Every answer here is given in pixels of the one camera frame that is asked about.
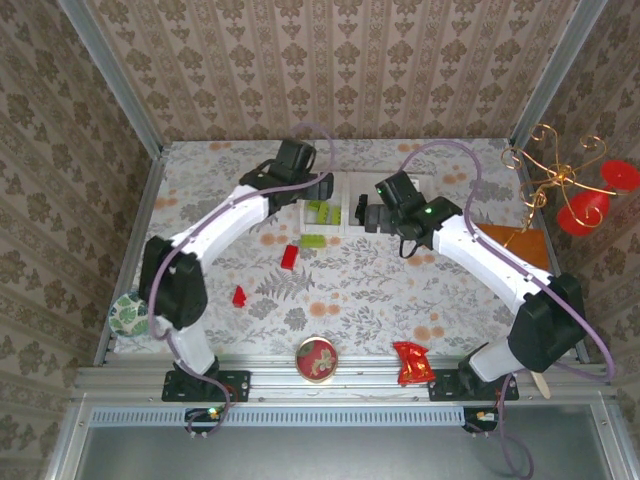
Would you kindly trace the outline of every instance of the patterned wallpaper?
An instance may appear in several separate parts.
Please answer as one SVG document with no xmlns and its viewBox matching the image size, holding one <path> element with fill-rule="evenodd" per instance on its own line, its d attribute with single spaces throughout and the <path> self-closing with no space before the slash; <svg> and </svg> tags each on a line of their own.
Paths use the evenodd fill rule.
<svg viewBox="0 0 640 480">
<path fill-rule="evenodd" d="M 87 0 L 172 140 L 508 137 L 577 0 Z"/>
<path fill-rule="evenodd" d="M 573 165 L 590 158 L 579 137 L 593 133 L 607 142 L 607 158 L 640 168 L 640 1 L 609 1 L 543 121 L 559 130 L 561 156 Z M 598 166 L 580 178 L 604 186 Z M 546 223 L 560 266 L 579 276 L 588 319 L 614 353 L 619 399 L 640 451 L 640 192 L 613 199 L 603 224 L 587 237 L 557 227 L 562 205 L 551 199 Z"/>
<path fill-rule="evenodd" d="M 0 2 L 0 478 L 38 478 L 149 158 L 55 1 Z"/>
</svg>

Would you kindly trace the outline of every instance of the table surface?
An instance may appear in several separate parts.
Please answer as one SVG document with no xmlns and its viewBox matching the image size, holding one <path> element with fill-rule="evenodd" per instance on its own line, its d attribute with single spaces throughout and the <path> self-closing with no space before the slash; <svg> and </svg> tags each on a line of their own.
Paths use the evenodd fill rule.
<svg viewBox="0 0 640 480">
<path fill-rule="evenodd" d="M 460 140 L 483 165 L 472 208 L 476 223 L 519 226 L 526 213 L 517 174 L 500 162 L 504 139 Z M 394 172 L 428 140 L 336 141 L 336 171 Z M 326 141 L 314 170 L 329 162 Z M 241 175 L 274 158 L 278 141 L 178 142 L 164 158 L 164 178 L 147 230 L 168 238 L 213 209 Z M 470 158 L 434 147 L 407 171 L 432 175 L 436 193 L 463 206 L 475 179 Z M 508 333 L 513 315 L 465 269 L 426 249 L 400 259 L 398 238 L 328 237 L 325 249 L 302 249 L 290 272 L 280 268 L 287 244 L 299 241 L 298 207 L 288 206 L 242 235 L 210 267 L 209 304 L 201 321 L 217 354 L 293 355 L 307 337 L 330 339 L 344 355 L 390 355 L 392 343 L 410 340 L 430 355 L 464 355 Z M 237 285 L 247 305 L 234 308 Z M 119 337 L 116 353 L 168 352 L 148 335 Z"/>
</svg>

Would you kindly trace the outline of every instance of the red block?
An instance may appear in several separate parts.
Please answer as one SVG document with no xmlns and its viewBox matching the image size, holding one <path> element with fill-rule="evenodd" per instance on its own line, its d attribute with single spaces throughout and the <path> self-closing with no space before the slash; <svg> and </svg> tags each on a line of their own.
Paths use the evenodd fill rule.
<svg viewBox="0 0 640 480">
<path fill-rule="evenodd" d="M 233 294 L 233 306 L 236 308 L 244 307 L 244 302 L 247 300 L 247 296 L 244 294 L 242 287 L 236 287 L 236 293 Z"/>
<path fill-rule="evenodd" d="M 293 270 L 293 265 L 296 263 L 296 257 L 298 256 L 298 250 L 299 248 L 295 245 L 287 245 L 280 266 L 287 270 Z"/>
</svg>

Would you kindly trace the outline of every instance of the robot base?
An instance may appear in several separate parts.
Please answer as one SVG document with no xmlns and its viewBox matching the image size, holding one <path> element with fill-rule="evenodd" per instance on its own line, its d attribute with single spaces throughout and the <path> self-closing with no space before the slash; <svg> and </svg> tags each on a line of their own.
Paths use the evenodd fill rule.
<svg viewBox="0 0 640 480">
<path fill-rule="evenodd" d="M 495 402 L 506 378 L 504 375 L 470 391 L 463 384 L 460 371 L 457 369 L 434 370 L 433 373 L 435 373 L 436 379 L 429 383 L 429 400 L 432 402 Z M 507 387 L 505 400 L 518 400 L 519 398 L 518 385 L 513 379 Z"/>
<path fill-rule="evenodd" d="M 231 402 L 249 401 L 251 372 L 248 370 L 219 370 L 219 365 L 216 358 L 216 361 L 204 376 L 214 378 L 225 385 L 229 390 Z M 162 388 L 163 402 L 224 402 L 224 394 L 215 385 L 192 377 L 181 370 L 175 363 L 173 368 L 174 370 L 167 372 L 164 378 L 164 387 Z"/>
</svg>

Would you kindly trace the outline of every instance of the tin lid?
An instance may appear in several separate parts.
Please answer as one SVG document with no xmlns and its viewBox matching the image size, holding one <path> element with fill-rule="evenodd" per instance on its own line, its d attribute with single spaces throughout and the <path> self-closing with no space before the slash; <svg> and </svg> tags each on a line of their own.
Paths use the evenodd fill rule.
<svg viewBox="0 0 640 480">
<path fill-rule="evenodd" d="M 296 368 L 302 378 L 321 383 L 332 377 L 338 367 L 338 352 L 322 337 L 310 337 L 296 351 Z"/>
</svg>

